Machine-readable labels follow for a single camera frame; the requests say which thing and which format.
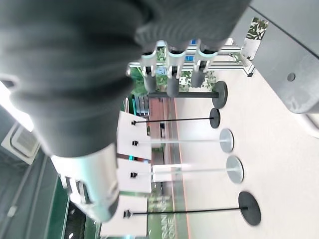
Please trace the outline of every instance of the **white paper sign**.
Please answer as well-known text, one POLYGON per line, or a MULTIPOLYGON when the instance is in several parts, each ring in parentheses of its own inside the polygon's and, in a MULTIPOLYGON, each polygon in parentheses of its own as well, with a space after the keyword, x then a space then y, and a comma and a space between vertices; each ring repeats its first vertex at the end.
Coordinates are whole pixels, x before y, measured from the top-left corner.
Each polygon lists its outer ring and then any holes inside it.
POLYGON ((152 159, 152 145, 150 143, 139 143, 137 146, 132 145, 133 141, 151 141, 151 137, 136 134, 118 135, 117 152, 124 155, 132 155, 147 160, 152 159))
POLYGON ((126 135, 128 132, 130 134, 137 134, 137 135, 147 135, 147 125, 146 123, 137 123, 132 125, 132 121, 146 121, 145 118, 135 116, 133 114, 129 114, 123 111, 120 111, 119 114, 119 121, 118 121, 118 135, 126 135))
POLYGON ((124 192, 150 193, 151 176, 141 175, 136 178, 131 178, 131 172, 148 174, 151 172, 151 165, 118 158, 117 176, 119 190, 124 192))
POLYGON ((120 118, 117 129, 117 152, 119 154, 131 155, 147 160, 152 159, 152 145, 150 143, 133 146, 133 141, 150 141, 147 136, 146 125, 144 123, 132 125, 132 120, 145 120, 144 118, 120 112, 120 118))
POLYGON ((123 213, 126 210, 146 212, 147 198, 120 195, 118 208, 114 216, 107 223, 102 223, 101 237, 123 237, 127 235, 145 237, 147 235, 147 215, 123 218, 123 213))

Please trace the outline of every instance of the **metal pole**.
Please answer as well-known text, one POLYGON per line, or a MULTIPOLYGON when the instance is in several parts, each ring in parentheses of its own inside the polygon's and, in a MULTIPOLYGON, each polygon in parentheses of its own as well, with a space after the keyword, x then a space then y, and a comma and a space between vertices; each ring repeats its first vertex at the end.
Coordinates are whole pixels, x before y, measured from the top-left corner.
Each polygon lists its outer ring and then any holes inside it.
MULTIPOLYGON (((166 92, 149 93, 150 98, 170 98, 166 92)), ((176 98, 218 98, 218 92, 179 92, 176 98)))
POLYGON ((133 121, 132 124, 136 123, 152 123, 152 122, 171 122, 171 121, 186 121, 186 120, 210 120, 214 119, 214 117, 206 117, 206 118, 191 118, 191 119, 159 119, 159 120, 146 120, 146 121, 133 121))
POLYGON ((150 173, 138 173, 138 176, 153 176, 163 174, 183 174, 183 173, 203 173, 203 172, 235 172, 238 168, 208 168, 208 169, 192 169, 182 171, 170 171, 170 172, 150 172, 150 173))
POLYGON ((150 214, 185 214, 185 213, 211 213, 211 212, 225 212, 235 210, 247 210, 248 207, 241 208, 218 208, 218 209, 203 209, 203 210, 190 210, 190 211, 173 211, 173 212, 131 212, 134 215, 150 215, 150 214))
POLYGON ((229 142, 228 140, 219 140, 219 139, 183 139, 183 140, 161 140, 161 139, 152 139, 150 141, 137 141, 140 143, 148 144, 157 144, 157 143, 190 143, 190 142, 229 142))

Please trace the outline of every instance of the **white round base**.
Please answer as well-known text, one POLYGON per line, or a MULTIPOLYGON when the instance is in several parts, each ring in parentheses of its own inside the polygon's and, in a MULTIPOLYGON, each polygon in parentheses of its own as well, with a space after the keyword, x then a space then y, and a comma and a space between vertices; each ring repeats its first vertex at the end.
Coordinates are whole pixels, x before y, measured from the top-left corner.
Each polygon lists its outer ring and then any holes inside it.
POLYGON ((230 153, 234 148, 234 136, 232 132, 225 128, 220 132, 219 135, 220 147, 225 153, 230 153))
POLYGON ((227 169, 235 168, 235 171, 227 171, 228 177, 233 183, 239 184, 244 180, 244 168, 236 156, 229 156, 226 162, 227 169))

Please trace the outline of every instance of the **black pole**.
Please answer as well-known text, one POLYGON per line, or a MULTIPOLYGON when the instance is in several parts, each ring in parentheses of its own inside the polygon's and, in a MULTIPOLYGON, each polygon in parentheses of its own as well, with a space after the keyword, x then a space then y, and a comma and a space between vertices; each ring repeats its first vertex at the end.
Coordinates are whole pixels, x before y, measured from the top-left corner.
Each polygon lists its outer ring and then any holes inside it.
MULTIPOLYGON (((170 98, 166 92, 149 93, 150 98, 170 98)), ((218 98, 218 92, 179 92, 176 98, 218 98)))
POLYGON ((225 212, 225 211, 247 210, 247 209, 248 209, 248 207, 238 207, 238 208, 219 208, 219 209, 172 211, 172 212, 131 212, 130 210, 126 210, 126 211, 124 211, 124 218, 129 218, 129 217, 134 216, 134 215, 210 213, 210 212, 225 212))
POLYGON ((162 119, 162 120, 146 120, 146 121, 133 121, 132 124, 136 123, 152 123, 152 122, 171 122, 171 121, 186 121, 186 120, 210 120, 214 119, 214 117, 206 117, 206 118, 191 118, 191 119, 162 119))

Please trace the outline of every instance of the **white pole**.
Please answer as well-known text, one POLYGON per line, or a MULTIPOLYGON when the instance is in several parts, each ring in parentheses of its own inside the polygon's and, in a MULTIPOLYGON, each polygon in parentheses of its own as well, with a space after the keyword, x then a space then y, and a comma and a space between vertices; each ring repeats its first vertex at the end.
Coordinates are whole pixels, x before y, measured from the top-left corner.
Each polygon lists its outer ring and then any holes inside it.
POLYGON ((183 173, 202 173, 202 172, 234 172, 238 171, 238 168, 209 168, 209 169, 192 169, 182 171, 164 171, 164 172, 150 172, 150 173, 137 173, 138 176, 153 176, 162 174, 183 174, 183 173))
POLYGON ((149 143, 149 144, 158 144, 158 143, 189 143, 189 142, 229 142, 228 140, 219 140, 219 139, 182 139, 182 140, 161 140, 161 139, 152 139, 150 141, 138 141, 138 143, 149 143))

